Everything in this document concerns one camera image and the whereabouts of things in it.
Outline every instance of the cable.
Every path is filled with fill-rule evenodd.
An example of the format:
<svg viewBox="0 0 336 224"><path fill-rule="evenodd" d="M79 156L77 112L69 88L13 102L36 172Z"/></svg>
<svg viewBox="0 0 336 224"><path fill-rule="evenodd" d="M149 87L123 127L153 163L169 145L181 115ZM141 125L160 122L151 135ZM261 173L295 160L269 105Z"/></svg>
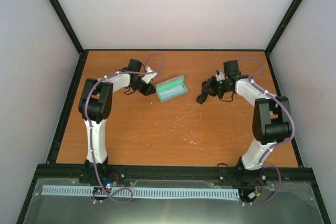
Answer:
<svg viewBox="0 0 336 224"><path fill-rule="evenodd" d="M261 189L260 189L260 192L259 192L259 194L261 194L261 192L263 190L263 187L264 187L264 183L260 180L260 178L257 178L257 180L259 181L259 183L261 185Z"/></svg>
<svg viewBox="0 0 336 224"><path fill-rule="evenodd" d="M127 89L125 92L124 92L124 94L127 94L127 92L129 92L130 90L131 90L131 88L125 88L125 89Z"/></svg>
<svg viewBox="0 0 336 224"><path fill-rule="evenodd" d="M264 70L264 68L265 68L264 63L263 63L262 61L258 60L258 59L255 59L255 58L243 58L243 59L238 59L238 60L254 60L254 61L256 61L256 62L258 62L258 63L261 64L261 69L259 69L257 72L254 72L254 73L250 74L250 75L248 76L248 81L249 81L250 84L251 84L254 88L256 88L259 92L264 93L267 97L271 98L273 101L275 101L276 104L278 104L278 105L281 107L281 109L285 112L286 116L288 117L288 120L289 120L289 122L290 122L290 124L291 124L291 126L292 126L292 133L291 133L291 135L289 136L288 140L283 141L283 142L280 142L280 143L275 143L274 145L270 146L269 149L267 149L267 150L262 154L262 156L260 157L258 163L261 164L262 161L263 161L263 159L264 159L264 157L265 157L269 152L271 152L275 147L280 146L280 145L282 145L282 144L286 144L286 143L288 143L288 142L290 142L290 141L293 140L294 135L295 135L295 125L294 125L293 118L291 117L291 115L290 115L290 113L288 112L288 110L286 109L286 107L285 107L285 106L284 106L278 99L276 99L273 95L269 94L268 91L264 90L263 88L259 87L258 85L256 85L256 84L254 83L254 80L252 79L252 77L255 76L256 74L261 73L261 72Z"/></svg>
<svg viewBox="0 0 336 224"><path fill-rule="evenodd" d="M90 101L90 99L91 99L91 96L92 96L94 90L97 88L97 86L98 86L101 82L103 82L103 81L105 81L105 80L107 80L107 79L109 79L109 78L112 78L112 77L114 77L114 76L118 76L119 73L124 73L124 74L125 74L125 73L151 74L151 73L156 73L156 72L160 71L160 70L163 68L164 63L165 63L165 58L164 58L163 54L161 54L161 53L156 52L156 53L154 53L154 54L149 55L148 59L146 60L146 65L147 65L149 59L152 58L154 55L160 55L160 56L162 57L162 64L161 64L161 66L160 66L156 71L152 71L152 72L148 72L148 73L146 73L146 72L145 72L145 73L143 73L143 72L134 72L134 71L116 72L116 73L112 74L112 75L109 76L109 77L104 77L104 78L98 80L98 81L93 85L93 87L91 88L91 90L90 90L90 92L89 92L89 94L88 94L88 97L87 97L87 99L86 99L85 107L84 107L84 115L85 115L86 120L88 120L88 122L89 122L89 128L90 128L90 129L89 129L89 142L90 142L90 150L91 150L92 161L93 161L93 168L94 168L94 171L95 171L95 174L96 174L96 177L97 177L98 184L99 184L99 186L101 187L102 191L103 191L103 192L105 193L105 195L107 196L107 198L106 198L105 200L110 199L110 200L112 200L112 201L114 201L114 202L116 202L116 203L125 204L125 203L128 203L128 202L130 202L130 201L132 200L132 198L133 198L133 191L132 191L131 189L127 188L127 187L123 187L123 188L121 188L121 189L119 189L119 190L116 190L112 195L110 195L110 193L104 188L104 185L103 185L102 182L101 182L101 179L100 179L100 177L99 177L99 172L98 172L97 164L96 164L96 158L95 158L95 155L94 155L94 154L95 154L95 153L94 153L95 151L94 151L94 149L93 149L92 121L90 120L90 117L89 117L89 115L88 115L89 101ZM115 200L115 199L113 198L113 196L114 196L115 194L117 194L119 191L122 191L122 190L128 190L128 191L131 193L131 197L130 197L128 200L126 200L126 201Z"/></svg>
<svg viewBox="0 0 336 224"><path fill-rule="evenodd" d="M257 187L256 187L256 183L254 183L254 181L252 181L253 183L253 186L254 186L254 190L256 191L256 197L258 197L258 190L257 190Z"/></svg>
<svg viewBox="0 0 336 224"><path fill-rule="evenodd" d="M225 165L226 167L229 167L227 164L225 164L225 163L219 163L218 165L217 165L217 167L219 167L220 165Z"/></svg>
<svg viewBox="0 0 336 224"><path fill-rule="evenodd" d="M120 183L119 183L119 177L117 176L117 174L116 174L116 173L112 173L109 177L111 178L111 177L113 177L113 176L115 176L116 179L117 179L117 185L120 184Z"/></svg>
<svg viewBox="0 0 336 224"><path fill-rule="evenodd" d="M126 92L124 92L124 94L125 94L125 95L131 95L131 94L133 94L133 93L135 93L135 92L136 92L136 89L133 89L133 91L132 91L131 93L127 93L128 91L130 91L130 89L129 89L129 90L127 90Z"/></svg>
<svg viewBox="0 0 336 224"><path fill-rule="evenodd" d="M231 100L222 100L222 99L220 99L220 101L222 101L222 102L233 102L233 96L235 95L235 92L232 92L232 95L231 95Z"/></svg>
<svg viewBox="0 0 336 224"><path fill-rule="evenodd" d="M280 171L279 169L275 166L275 165L267 165L267 166L262 166L263 168L274 168L276 171L277 171L277 174L278 174L278 179L279 179L279 185L278 185L278 188L275 190L275 192L268 198L268 199L265 199L264 201L262 202L258 202L258 203L250 203L249 205L250 206L260 206L260 205L263 205L267 202L269 202L271 199L273 199L277 194L278 192L280 191L281 189L281 174L280 174ZM245 202L242 201L241 199L239 199L239 202L243 204L243 206L245 205Z"/></svg>
<svg viewBox="0 0 336 224"><path fill-rule="evenodd" d="M275 144L273 144L272 146L269 147L269 149L267 149L267 150L262 154L262 156L260 157L260 159L259 159L259 161L258 161L258 163L262 164L263 159L265 158L265 156L266 156L269 152L271 152L275 147L280 146L280 145L282 145L282 144L286 144L286 143L288 143L288 142L290 142L290 141L293 140L294 135L295 135L295 125L294 125L293 118L291 117L291 115L290 115L289 111L286 109L286 107L285 107L285 106L284 106L278 99L276 99L273 95L271 95L270 93L268 93L267 90L264 90L262 87L260 87L260 86L258 86L258 85L256 85L256 84L254 83L254 80L252 79L252 77L255 76L255 75L257 75L257 74L259 74L259 73L261 73L261 72L264 70L264 68L265 68L264 63L263 63L262 61L258 60L258 59L255 59L255 58L243 58L243 59L238 59L238 60L254 60L254 61L258 62L259 64L261 64L261 68L260 68L257 72L254 72L254 73L252 73L252 74L250 74L250 75L248 76L248 81L249 81L249 83L250 83L254 88L256 88L259 92L261 92L261 93L265 94L267 97L271 98L273 101L275 101L276 104L278 104L278 106L281 107L281 109L285 112L286 116L288 117L288 120L289 120L290 125L291 125L291 127L292 127L291 135L289 136L289 138L288 138L286 141L283 141L283 142L280 142L280 143L275 143ZM253 206L259 206L259 205L262 205L262 204L264 204L264 203L267 203L268 201L270 201L271 199L273 199L273 198L276 196L276 194L280 191L280 188L281 188L281 174L280 174L279 169L278 169L275 165L268 165L268 166L264 166L264 165L262 165L262 168L270 168L270 167L273 167L273 168L277 171L277 173L278 173L278 178L279 178L279 185L278 185L278 188L276 189L276 191L275 191L275 192L274 192L268 199L264 200L263 202L255 203L255 204L253 204Z"/></svg>

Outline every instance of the black wire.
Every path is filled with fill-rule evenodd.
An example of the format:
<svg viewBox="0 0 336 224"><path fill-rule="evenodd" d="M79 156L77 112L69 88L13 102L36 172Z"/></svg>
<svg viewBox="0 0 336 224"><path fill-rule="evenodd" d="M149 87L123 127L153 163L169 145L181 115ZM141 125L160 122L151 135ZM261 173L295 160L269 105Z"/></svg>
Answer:
<svg viewBox="0 0 336 224"><path fill-rule="evenodd" d="M133 93L136 92L136 89L134 89L131 93L127 93L127 94L126 94L126 92L124 92L125 95L131 95L131 94L133 94Z"/></svg>
<svg viewBox="0 0 336 224"><path fill-rule="evenodd" d="M226 167L229 167L227 164L225 164L225 163L219 163L218 165L217 165L217 167L219 167L220 165L225 165Z"/></svg>
<svg viewBox="0 0 336 224"><path fill-rule="evenodd" d="M235 95L235 92L232 92L232 95L231 95L231 100L229 101L226 101L226 100L222 100L220 99L222 102L232 102L233 101L233 96Z"/></svg>
<svg viewBox="0 0 336 224"><path fill-rule="evenodd" d="M131 88L128 87L128 89L124 92L124 94L126 94L128 91L130 91Z"/></svg>

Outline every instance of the white scratch marks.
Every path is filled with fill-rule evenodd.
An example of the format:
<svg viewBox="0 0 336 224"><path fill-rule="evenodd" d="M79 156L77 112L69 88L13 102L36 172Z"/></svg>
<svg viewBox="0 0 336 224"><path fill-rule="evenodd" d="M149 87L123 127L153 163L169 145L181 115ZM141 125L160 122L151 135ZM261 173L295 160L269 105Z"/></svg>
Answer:
<svg viewBox="0 0 336 224"><path fill-rule="evenodd" d="M187 118L187 117L189 117L189 116L191 116L191 115L183 116L183 117L181 117L180 119L177 119L174 123L178 122L178 121L181 120L181 119Z"/></svg>

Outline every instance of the black bracket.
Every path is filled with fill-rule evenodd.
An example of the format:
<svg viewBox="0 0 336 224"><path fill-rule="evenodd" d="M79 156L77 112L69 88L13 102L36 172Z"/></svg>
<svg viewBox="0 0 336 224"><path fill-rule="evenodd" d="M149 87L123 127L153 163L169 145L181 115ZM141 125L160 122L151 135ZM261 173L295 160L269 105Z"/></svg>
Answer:
<svg viewBox="0 0 336 224"><path fill-rule="evenodd" d="M82 118L85 120L85 103L90 90L97 83L97 81L97 79L93 78L88 78L85 81L82 96L79 100L78 110L82 114ZM101 82L92 93L92 95L97 94L99 95L99 98L90 97L88 105L88 116L90 120L100 123L103 119L106 119L111 113L113 83Z"/></svg>
<svg viewBox="0 0 336 224"><path fill-rule="evenodd" d="M141 66L143 64L134 59L130 59L130 62L127 66L127 68L123 68L120 71L133 71L133 72L140 72ZM144 96L155 94L156 90L153 84L151 83L145 83L141 77L137 76L136 74L130 74L131 81L128 88L135 90L138 90L140 93L142 93Z"/></svg>
<svg viewBox="0 0 336 224"><path fill-rule="evenodd" d="M196 99L197 103L203 104L206 101L208 95L212 97L218 96L218 98L222 100L224 94L227 92L233 93L232 94L232 100L233 100L236 81L248 78L247 75L242 75L242 73L239 71L237 60L225 61L223 63L223 66L224 66L225 79L217 80L215 76L211 76L206 81L203 81L201 94Z"/></svg>
<svg viewBox="0 0 336 224"><path fill-rule="evenodd" d="M290 112L287 97L276 97ZM277 115L271 118L270 113ZM280 143L292 133L292 127L286 113L272 99L256 99L254 105L252 131L255 139L262 145L277 142Z"/></svg>

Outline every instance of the black metal frame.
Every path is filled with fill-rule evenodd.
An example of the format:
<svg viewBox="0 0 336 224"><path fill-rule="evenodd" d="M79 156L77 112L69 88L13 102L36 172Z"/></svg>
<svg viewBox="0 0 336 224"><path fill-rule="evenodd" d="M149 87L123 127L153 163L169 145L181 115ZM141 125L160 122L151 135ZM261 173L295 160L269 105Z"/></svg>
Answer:
<svg viewBox="0 0 336 224"><path fill-rule="evenodd" d="M293 0L289 6L284 18L282 19L278 29L273 35L269 45L265 50L241 50L241 49L214 49L214 50L199 50L199 49L112 49L112 50L137 50L137 51L264 51L267 59L268 67L271 72L271 76L278 95L281 95L280 88L274 73L274 69L271 64L270 54L274 49L277 41L281 37L282 33L286 29L288 23L293 17L295 11L299 7L302 0ZM65 30L67 31L71 41L73 42L75 48L79 52L79 60L76 66L74 77L71 81L69 91L66 97L66 101L60 116L59 123L55 132L55 136L48 154L46 164L40 164L37 166L36 172L34 174L33 181L28 190L26 200L22 207L21 213L19 215L17 223L23 223L25 215L32 198L32 194L36 185L38 178L79 178L82 183L91 183L95 185L97 181L86 176L86 169L84 164L73 165L73 164L56 164L56 158L59 152L61 141L65 132L65 128L70 116L72 104L75 99L78 84L82 75L83 68L86 63L86 58L88 56L89 50L108 50L108 49L86 49L83 50L74 30L72 29L70 22L68 21L64 11L62 10L58 0L50 0L55 12L57 13L59 19L61 20ZM323 221L325 223L330 223L328 213L325 209L323 199L320 194L314 173L311 168L304 168L303 162L298 150L296 140L292 140L293 149L298 162L299 168L280 168L281 176L285 180L290 180L294 182L310 182L313 192L318 203L320 212L322 214ZM190 167L190 166L129 166L129 165L109 165L109 168L119 174L121 182L126 186L129 182L137 179L172 179L172 180L204 180L208 182L214 182L219 185L231 185L234 188L244 188L250 187L251 185L243 186L233 180L230 180L230 174L235 172L234 168L227 167ZM275 170L266 169L264 170L264 175L268 180L277 180L277 173Z"/></svg>
<svg viewBox="0 0 336 224"><path fill-rule="evenodd" d="M215 185L228 185L237 189L252 189L251 185L236 183L232 174L236 172L234 167L190 167L190 166L131 166L131 165L109 165L109 169L116 172L121 182L128 186L138 179L148 180L195 180L212 182ZM84 165L73 164L41 164L37 166L33 181L29 188L25 203L22 207L17 224L24 222L29 202L38 178L79 178L81 183L90 183L97 186L96 180L88 179L85 176ZM280 168L281 179L289 182L309 182L319 206L324 223L331 223L325 209L315 175L311 168ZM272 169L264 169L263 174L268 181L277 181L278 174Z"/></svg>

